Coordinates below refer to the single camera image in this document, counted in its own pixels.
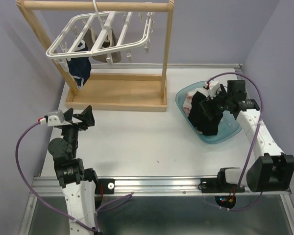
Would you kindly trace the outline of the black underwear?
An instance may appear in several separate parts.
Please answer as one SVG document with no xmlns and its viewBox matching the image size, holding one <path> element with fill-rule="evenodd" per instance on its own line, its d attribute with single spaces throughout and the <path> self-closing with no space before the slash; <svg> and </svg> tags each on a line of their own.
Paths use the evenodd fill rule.
<svg viewBox="0 0 294 235">
<path fill-rule="evenodd" d="M 200 92 L 194 94 L 188 116 L 188 120 L 194 128 L 205 136 L 215 136 L 218 134 L 222 118 L 223 112 L 213 99 Z"/>
</svg>

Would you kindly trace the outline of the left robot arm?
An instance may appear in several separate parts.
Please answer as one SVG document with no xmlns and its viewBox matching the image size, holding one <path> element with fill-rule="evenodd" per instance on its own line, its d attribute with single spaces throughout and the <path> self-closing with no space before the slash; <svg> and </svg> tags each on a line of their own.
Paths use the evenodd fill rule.
<svg viewBox="0 0 294 235">
<path fill-rule="evenodd" d="M 77 158 L 78 134 L 93 127 L 95 119 L 91 106 L 80 114 L 72 108 L 66 112 L 55 111 L 48 115 L 48 125 L 61 129 L 61 136 L 52 139 L 48 152 L 52 155 L 56 178 L 64 195 L 70 234 L 98 235 L 96 225 L 95 192 L 99 180 L 92 168 L 85 168 Z"/>
</svg>

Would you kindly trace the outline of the light pink underwear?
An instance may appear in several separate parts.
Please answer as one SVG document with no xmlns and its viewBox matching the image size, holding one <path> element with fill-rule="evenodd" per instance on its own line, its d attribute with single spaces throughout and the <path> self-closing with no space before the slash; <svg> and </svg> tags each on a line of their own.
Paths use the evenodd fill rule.
<svg viewBox="0 0 294 235">
<path fill-rule="evenodd" d="M 192 98 L 193 96 L 196 94 L 196 92 L 199 92 L 201 94 L 203 94 L 205 97 L 208 96 L 208 92 L 204 89 L 204 88 L 197 88 L 197 89 L 194 89 L 194 90 L 191 90 L 189 92 L 186 93 L 186 98 L 184 100 L 184 103 L 183 103 L 183 111 L 186 115 L 186 117 L 189 116 L 190 114 L 190 111 L 191 111 L 191 108 L 192 108 Z"/>
</svg>

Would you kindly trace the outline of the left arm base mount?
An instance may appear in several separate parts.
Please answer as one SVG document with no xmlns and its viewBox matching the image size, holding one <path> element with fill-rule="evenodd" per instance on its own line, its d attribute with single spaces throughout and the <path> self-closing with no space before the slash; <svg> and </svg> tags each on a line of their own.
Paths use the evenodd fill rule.
<svg viewBox="0 0 294 235">
<path fill-rule="evenodd" d="M 95 195 L 111 195 L 115 191 L 115 179 L 99 178 L 93 181 L 95 184 Z"/>
</svg>

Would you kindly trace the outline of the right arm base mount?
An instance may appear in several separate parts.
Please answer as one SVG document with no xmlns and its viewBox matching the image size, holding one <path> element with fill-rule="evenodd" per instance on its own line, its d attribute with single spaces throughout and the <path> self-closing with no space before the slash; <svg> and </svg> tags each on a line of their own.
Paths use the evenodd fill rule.
<svg viewBox="0 0 294 235">
<path fill-rule="evenodd" d="M 244 188 L 240 188 L 237 184 L 228 183 L 226 181 L 225 171 L 227 169 L 238 169 L 237 167 L 221 168 L 216 177 L 204 177 L 200 179 L 198 189 L 202 193 L 230 193 L 235 190 L 238 193 L 245 192 Z"/>
</svg>

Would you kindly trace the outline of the navy underwear white trim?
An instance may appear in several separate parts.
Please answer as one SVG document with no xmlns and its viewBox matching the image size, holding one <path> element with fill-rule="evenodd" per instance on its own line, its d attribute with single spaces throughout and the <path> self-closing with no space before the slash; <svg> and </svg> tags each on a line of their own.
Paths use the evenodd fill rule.
<svg viewBox="0 0 294 235">
<path fill-rule="evenodd" d="M 89 57 L 75 57 L 67 59 L 69 74 L 75 80 L 79 90 L 83 88 L 91 75 Z"/>
</svg>

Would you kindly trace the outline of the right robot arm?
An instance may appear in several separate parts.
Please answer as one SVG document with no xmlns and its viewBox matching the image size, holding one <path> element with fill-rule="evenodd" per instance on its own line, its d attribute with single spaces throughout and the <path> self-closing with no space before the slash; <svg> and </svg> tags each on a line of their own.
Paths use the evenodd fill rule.
<svg viewBox="0 0 294 235">
<path fill-rule="evenodd" d="M 229 80 L 225 88 L 218 81 L 204 85 L 207 98 L 200 103 L 204 116 L 228 111 L 241 126 L 250 142 L 243 168 L 222 168 L 216 187 L 227 191 L 233 185 L 248 187 L 252 192 L 287 191 L 294 173 L 294 156 L 284 153 L 276 144 L 262 120 L 254 99 L 247 98 L 245 81 Z"/>
</svg>

